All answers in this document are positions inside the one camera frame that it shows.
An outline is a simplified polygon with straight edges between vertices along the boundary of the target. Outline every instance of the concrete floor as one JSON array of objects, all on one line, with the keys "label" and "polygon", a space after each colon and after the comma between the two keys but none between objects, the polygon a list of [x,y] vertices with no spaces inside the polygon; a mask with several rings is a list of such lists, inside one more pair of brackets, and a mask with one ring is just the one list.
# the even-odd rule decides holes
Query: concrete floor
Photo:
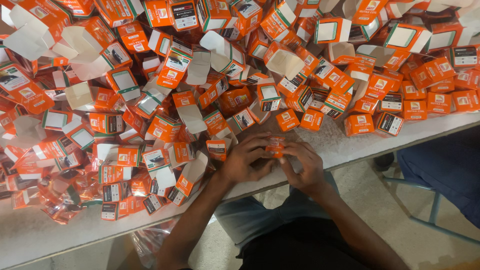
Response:
[{"label": "concrete floor", "polygon": [[[386,176],[400,177],[391,168]],[[333,171],[342,198],[376,231],[413,270],[480,269],[480,246],[466,243],[410,221],[406,213],[428,220],[433,193],[406,185],[387,185],[371,161]],[[271,209],[288,196],[288,186],[255,197]],[[438,215],[439,226],[480,240],[480,230],[467,221],[446,199]],[[237,248],[216,221],[208,225],[190,256],[195,270],[236,270]],[[62,255],[15,268],[15,270],[115,270],[143,269],[128,236],[104,241]]]}]

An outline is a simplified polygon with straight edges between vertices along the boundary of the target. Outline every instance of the cardboard flap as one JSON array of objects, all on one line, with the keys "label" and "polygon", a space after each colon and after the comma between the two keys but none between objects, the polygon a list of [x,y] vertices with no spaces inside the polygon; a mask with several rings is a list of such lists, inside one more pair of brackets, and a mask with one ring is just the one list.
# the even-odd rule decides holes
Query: cardboard flap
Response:
[{"label": "cardboard flap", "polygon": [[185,168],[182,171],[183,177],[192,184],[197,182],[204,175],[208,162],[208,157],[204,153],[197,151],[196,155],[197,159],[185,165]]}]

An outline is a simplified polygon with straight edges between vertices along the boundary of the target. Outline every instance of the orange cardboard box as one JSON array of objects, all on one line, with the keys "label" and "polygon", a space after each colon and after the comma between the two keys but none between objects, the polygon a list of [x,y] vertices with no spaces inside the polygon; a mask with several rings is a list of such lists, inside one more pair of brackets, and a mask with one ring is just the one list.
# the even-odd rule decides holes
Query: orange cardboard box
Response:
[{"label": "orange cardboard box", "polygon": [[95,0],[96,9],[111,28],[131,23],[144,11],[139,0]]},{"label": "orange cardboard box", "polygon": [[388,93],[380,101],[380,105],[377,107],[377,112],[387,111],[391,113],[398,113],[403,110],[403,97],[402,94]]},{"label": "orange cardboard box", "polygon": [[352,91],[344,95],[330,91],[320,111],[325,115],[337,119],[347,109],[348,104],[352,100]]},{"label": "orange cardboard box", "polygon": [[142,201],[142,203],[149,216],[153,215],[153,213],[157,212],[160,208],[168,204],[165,198],[155,194],[150,194]]},{"label": "orange cardboard box", "polygon": [[423,100],[405,100],[403,101],[403,111],[400,116],[409,120],[426,120],[427,119],[427,103]]},{"label": "orange cardboard box", "polygon": [[123,132],[121,114],[90,113],[90,126],[94,131],[112,134]]},{"label": "orange cardboard box", "polygon": [[353,84],[355,83],[354,79],[347,76],[323,57],[320,57],[320,64],[312,75],[318,82],[328,85],[332,91],[342,95],[353,90]]},{"label": "orange cardboard box", "polygon": [[410,73],[413,83],[418,89],[434,85],[456,73],[446,57],[427,62]]},{"label": "orange cardboard box", "polygon": [[145,14],[150,27],[172,25],[167,10],[169,9],[165,0],[148,0],[143,3]]},{"label": "orange cardboard box", "polygon": [[257,95],[261,111],[272,111],[280,108],[282,97],[275,87],[275,82],[272,78],[258,81]]},{"label": "orange cardboard box", "polygon": [[299,128],[305,129],[310,132],[317,132],[320,130],[323,119],[323,113],[316,110],[307,109],[302,116]]},{"label": "orange cardboard box", "polygon": [[261,16],[258,18],[258,21],[262,20],[260,26],[270,39],[276,39],[295,22],[297,16],[293,11],[296,6],[296,1],[274,1],[264,18],[262,19]]},{"label": "orange cardboard box", "polygon": [[263,60],[269,46],[270,40],[261,27],[250,33],[247,44],[248,55]]},{"label": "orange cardboard box", "polygon": [[382,112],[373,117],[375,134],[383,138],[396,137],[405,120],[389,112]]},{"label": "orange cardboard box", "polygon": [[292,108],[299,112],[305,112],[310,106],[312,100],[313,95],[310,86],[302,85],[297,91],[295,91],[293,96],[285,98],[285,104],[288,108]]},{"label": "orange cardboard box", "polygon": [[480,71],[471,69],[459,72],[454,77],[455,89],[477,90],[480,82]]},{"label": "orange cardboard box", "polygon": [[119,215],[135,214],[145,209],[142,204],[143,198],[129,196],[126,199],[119,202]]},{"label": "orange cardboard box", "polygon": [[427,92],[448,93],[455,90],[455,77],[450,77],[436,83],[434,86],[427,87]]},{"label": "orange cardboard box", "polygon": [[129,53],[148,51],[148,39],[139,21],[115,28],[117,36],[121,38]]},{"label": "orange cardboard box", "polygon": [[157,114],[153,118],[147,132],[166,143],[171,143],[177,138],[180,128],[181,123],[166,115]]},{"label": "orange cardboard box", "polygon": [[284,141],[285,138],[271,136],[268,139],[270,144],[265,147],[265,151],[267,152],[272,151],[273,152],[272,158],[274,159],[281,158],[283,156],[283,153],[281,151],[284,147],[283,147],[283,144],[280,143],[280,141]]},{"label": "orange cardboard box", "polygon": [[340,17],[320,19],[315,25],[313,41],[316,44],[347,42],[352,21]]},{"label": "orange cardboard box", "polygon": [[300,125],[299,119],[295,115],[295,112],[293,109],[288,109],[284,111],[283,113],[278,114],[275,116],[276,121],[278,122],[278,125],[280,126],[280,129],[283,132],[289,131],[296,126]]},{"label": "orange cardboard box", "polygon": [[198,20],[202,31],[232,28],[237,17],[232,17],[226,0],[199,0],[197,2]]},{"label": "orange cardboard box", "polygon": [[400,86],[400,92],[404,100],[421,100],[427,97],[425,89],[418,90],[412,81],[403,81]]},{"label": "orange cardboard box", "polygon": [[197,11],[193,0],[169,4],[168,17],[177,31],[185,31],[198,27]]},{"label": "orange cardboard box", "polygon": [[449,114],[452,106],[452,95],[429,92],[427,93],[427,112]]},{"label": "orange cardboard box", "polygon": [[56,2],[76,18],[88,18],[95,10],[94,0],[56,0]]},{"label": "orange cardboard box", "polygon": [[166,61],[162,67],[156,83],[170,89],[175,89],[187,72],[193,59],[193,47],[175,36],[171,37],[170,49],[166,53]]},{"label": "orange cardboard box", "polygon": [[480,110],[479,98],[474,90],[452,92],[452,99],[455,106],[452,112],[465,113]]},{"label": "orange cardboard box", "polygon": [[345,135],[347,135],[347,137],[372,133],[375,131],[372,115],[369,113],[350,115],[345,118],[343,124],[345,126]]},{"label": "orange cardboard box", "polygon": [[353,107],[347,112],[349,114],[369,113],[373,115],[379,102],[380,101],[376,98],[363,96],[359,100],[355,101]]},{"label": "orange cardboard box", "polygon": [[5,78],[5,82],[0,87],[27,111],[40,114],[55,105],[55,102],[30,79],[19,64],[9,62],[1,65],[0,74]]}]

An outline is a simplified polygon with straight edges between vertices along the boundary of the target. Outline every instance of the finger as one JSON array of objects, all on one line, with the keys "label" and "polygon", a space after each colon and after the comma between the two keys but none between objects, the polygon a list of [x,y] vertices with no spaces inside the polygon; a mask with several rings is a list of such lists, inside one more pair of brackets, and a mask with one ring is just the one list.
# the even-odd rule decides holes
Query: finger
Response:
[{"label": "finger", "polygon": [[250,164],[259,158],[269,159],[273,156],[273,152],[265,151],[261,148],[257,148],[247,154],[247,162]]},{"label": "finger", "polygon": [[297,179],[297,174],[293,170],[292,164],[290,163],[290,161],[288,161],[288,159],[286,159],[285,157],[281,157],[280,166],[282,167],[282,170],[289,181]]},{"label": "finger", "polygon": [[255,134],[250,134],[248,135],[241,143],[239,143],[240,145],[245,145],[247,144],[248,142],[250,142],[251,140],[255,139],[255,138],[265,138],[265,137],[268,137],[270,136],[272,133],[270,131],[267,131],[267,132],[261,132],[261,133],[255,133]]},{"label": "finger", "polygon": [[245,145],[243,145],[242,148],[245,151],[250,152],[255,148],[267,146],[269,144],[270,144],[270,141],[267,139],[255,138],[255,139],[252,139],[250,142],[246,143]]},{"label": "finger", "polygon": [[269,174],[272,171],[272,167],[273,167],[274,163],[275,163],[275,160],[271,160],[271,161],[267,162],[267,164],[265,164],[260,169],[251,172],[250,177],[251,177],[252,181],[258,181],[262,177]]}]

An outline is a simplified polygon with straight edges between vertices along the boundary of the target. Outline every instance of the printed logo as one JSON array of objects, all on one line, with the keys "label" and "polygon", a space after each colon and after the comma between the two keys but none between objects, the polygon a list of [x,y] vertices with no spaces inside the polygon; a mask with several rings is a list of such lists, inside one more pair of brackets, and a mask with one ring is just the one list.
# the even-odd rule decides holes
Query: printed logo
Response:
[{"label": "printed logo", "polygon": [[387,85],[387,81],[384,81],[382,79],[378,79],[377,83],[375,84],[375,88],[383,89],[385,85]]},{"label": "printed logo", "polygon": [[467,97],[459,97],[456,98],[459,105],[468,105],[468,98]]},{"label": "printed logo", "polygon": [[370,110],[371,107],[372,107],[371,104],[368,104],[368,103],[365,103],[365,102],[361,106],[362,110]]},{"label": "printed logo", "polygon": [[435,102],[444,103],[445,102],[445,97],[442,96],[442,95],[435,95]]},{"label": "printed logo", "polygon": [[418,102],[410,102],[410,108],[412,110],[420,110],[420,103]]},{"label": "printed logo", "polygon": [[284,112],[284,113],[282,113],[282,118],[283,118],[283,120],[290,119],[290,114],[288,112]]},{"label": "printed logo", "polygon": [[303,117],[303,119],[307,122],[312,122],[313,120],[313,115],[311,114],[305,114],[305,116]]},{"label": "printed logo", "polygon": [[46,12],[44,9],[42,9],[39,6],[36,6],[30,10],[30,13],[37,16],[39,19],[43,19],[48,15],[48,12]]},{"label": "printed logo", "polygon": [[357,121],[359,124],[366,123],[367,118],[365,117],[365,115],[357,116]]},{"label": "printed logo", "polygon": [[370,3],[368,3],[366,10],[375,10],[375,8],[377,8],[379,4],[380,4],[380,1],[370,1]]}]

